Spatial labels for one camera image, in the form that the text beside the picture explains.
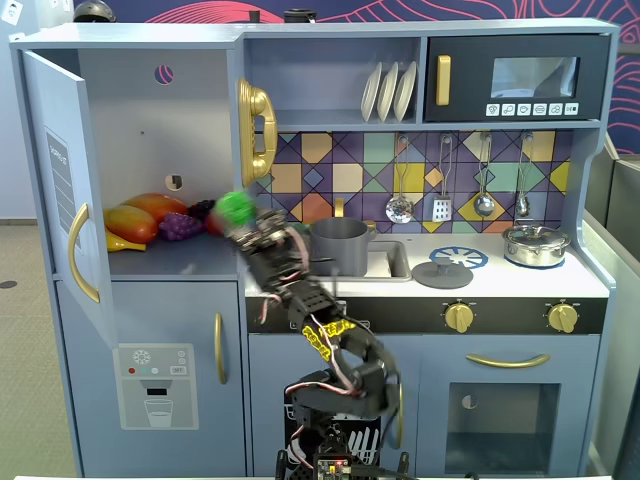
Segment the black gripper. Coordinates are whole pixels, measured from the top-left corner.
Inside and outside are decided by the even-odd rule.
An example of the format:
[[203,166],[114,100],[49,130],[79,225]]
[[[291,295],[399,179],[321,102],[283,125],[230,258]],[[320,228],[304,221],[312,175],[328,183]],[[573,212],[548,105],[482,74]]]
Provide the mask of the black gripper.
[[253,274],[294,274],[302,270],[302,256],[287,231],[281,210],[260,210],[245,225],[218,220],[224,238],[237,247]]

